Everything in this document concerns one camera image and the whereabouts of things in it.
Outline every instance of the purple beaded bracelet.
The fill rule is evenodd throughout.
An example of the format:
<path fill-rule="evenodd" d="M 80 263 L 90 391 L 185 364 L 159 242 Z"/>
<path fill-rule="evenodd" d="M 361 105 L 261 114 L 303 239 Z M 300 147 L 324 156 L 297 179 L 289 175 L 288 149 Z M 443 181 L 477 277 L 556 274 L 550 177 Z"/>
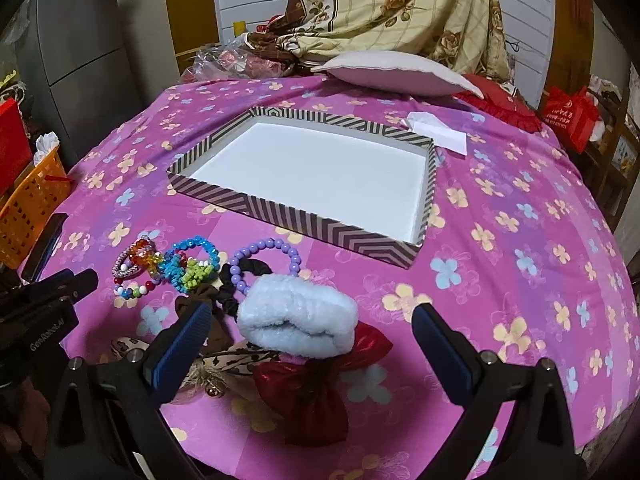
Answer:
<path fill-rule="evenodd" d="M 248 247 L 242 247 L 238 249 L 234 253 L 234 257 L 229 260 L 229 265 L 231 265 L 231 283 L 236 286 L 236 289 L 239 292 L 242 292 L 246 295 L 249 292 L 251 286 L 247 285 L 246 282 L 242 279 L 242 270 L 238 266 L 240 260 L 243 258 L 247 258 L 252 254 L 256 254 L 258 251 L 262 249 L 280 249 L 283 253 L 288 254 L 291 259 L 291 263 L 289 264 L 289 274 L 291 276 L 297 276 L 300 272 L 300 264 L 302 263 L 302 258 L 298 254 L 298 250 L 291 247 L 291 245 L 287 244 L 285 241 L 280 238 L 274 240 L 273 238 L 267 238 L 266 240 L 258 240 L 257 242 L 250 244 Z"/>

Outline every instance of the blue beaded bracelet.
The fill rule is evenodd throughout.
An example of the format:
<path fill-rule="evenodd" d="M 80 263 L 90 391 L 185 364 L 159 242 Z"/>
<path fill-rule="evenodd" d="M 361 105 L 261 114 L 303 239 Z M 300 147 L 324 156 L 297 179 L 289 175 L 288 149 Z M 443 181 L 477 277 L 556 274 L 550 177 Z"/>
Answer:
<path fill-rule="evenodd" d="M 247 258 L 252 254 L 261 251 L 262 249 L 280 249 L 283 253 L 288 254 L 291 259 L 291 263 L 289 264 L 289 274 L 291 276 L 297 276 L 300 272 L 300 264 L 302 263 L 302 258 L 298 254 L 298 250 L 296 248 L 291 247 L 291 245 L 287 244 L 284 240 L 280 238 L 274 240 L 273 238 L 267 238 L 266 240 L 258 240 L 256 243 L 250 244 L 248 247 L 242 247 L 238 249 L 234 253 L 234 257 L 229 260 L 229 265 L 231 265 L 231 283 L 236 286 L 236 289 L 239 292 L 242 292 L 246 295 L 249 292 L 251 286 L 247 285 L 246 282 L 242 279 L 242 270 L 238 266 L 238 263 L 243 258 Z"/>
<path fill-rule="evenodd" d="M 178 251 L 186 251 L 195 247 L 202 247 L 209 254 L 209 263 L 214 271 L 220 270 L 220 257 L 215 245 L 206 238 L 195 236 L 187 238 L 172 245 L 172 248 L 164 253 L 164 260 L 158 264 L 158 269 L 162 273 L 165 281 L 170 282 L 178 292 L 187 293 L 187 287 L 182 283 L 181 278 L 185 274 L 185 269 L 180 265 L 181 256 Z"/>

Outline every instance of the white fluffy scrunchie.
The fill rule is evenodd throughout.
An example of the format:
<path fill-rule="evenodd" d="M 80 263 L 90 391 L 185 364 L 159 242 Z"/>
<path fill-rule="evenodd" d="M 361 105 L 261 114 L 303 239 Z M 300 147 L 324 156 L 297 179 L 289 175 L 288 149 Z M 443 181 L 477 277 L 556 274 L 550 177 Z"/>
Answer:
<path fill-rule="evenodd" d="M 286 274 L 259 276 L 238 308 L 242 337 L 309 358 L 351 351 L 357 323 L 358 305 L 349 296 Z"/>

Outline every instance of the black scrunchie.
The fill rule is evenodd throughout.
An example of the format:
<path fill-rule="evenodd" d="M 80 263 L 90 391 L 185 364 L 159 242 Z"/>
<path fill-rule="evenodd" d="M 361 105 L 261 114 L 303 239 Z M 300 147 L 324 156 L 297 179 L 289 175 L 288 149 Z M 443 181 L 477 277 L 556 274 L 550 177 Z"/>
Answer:
<path fill-rule="evenodd" d="M 250 272 L 254 276 L 271 274 L 271 267 L 269 267 L 265 262 L 255 260 L 254 258 L 242 258 L 239 261 L 238 266 L 242 272 Z M 234 298 L 236 286 L 231 283 L 231 266 L 229 264 L 224 264 L 222 269 L 220 269 L 220 280 L 222 281 L 222 286 L 220 286 L 218 297 L 216 299 L 222 307 L 222 312 L 228 316 L 232 316 L 234 319 L 237 319 L 238 306 L 240 304 L 238 303 L 238 300 Z"/>

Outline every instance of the black and beige striped edge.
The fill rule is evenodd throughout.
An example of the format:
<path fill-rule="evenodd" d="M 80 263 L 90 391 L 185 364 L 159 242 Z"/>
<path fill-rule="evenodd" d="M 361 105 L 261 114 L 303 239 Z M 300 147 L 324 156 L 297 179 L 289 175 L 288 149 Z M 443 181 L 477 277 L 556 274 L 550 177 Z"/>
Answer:
<path fill-rule="evenodd" d="M 400 242 L 381 234 L 369 233 L 356 226 L 344 225 L 331 218 L 322 218 L 314 213 L 265 200 L 257 196 L 247 195 L 246 193 L 233 189 L 207 184 L 180 174 L 211 148 L 215 148 L 216 143 L 223 139 L 226 134 L 245 121 L 257 116 L 299 119 L 343 126 L 361 132 L 369 132 L 371 134 L 401 140 L 402 142 L 408 142 L 414 146 L 420 146 L 425 149 L 428 158 L 429 173 L 427 176 L 426 196 L 422 208 L 422 217 L 420 218 L 420 239 L 418 242 L 415 244 Z M 255 107 L 224 124 L 221 128 L 210 134 L 209 137 L 202 139 L 188 152 L 184 153 L 181 158 L 174 161 L 174 163 L 167 168 L 167 173 L 174 189 L 182 194 L 407 269 L 415 260 L 424 242 L 427 222 L 431 213 L 431 205 L 435 192 L 435 150 L 433 141 L 429 137 L 423 137 L 394 126 L 386 126 L 385 124 L 363 119 L 343 117 L 311 110 Z"/>

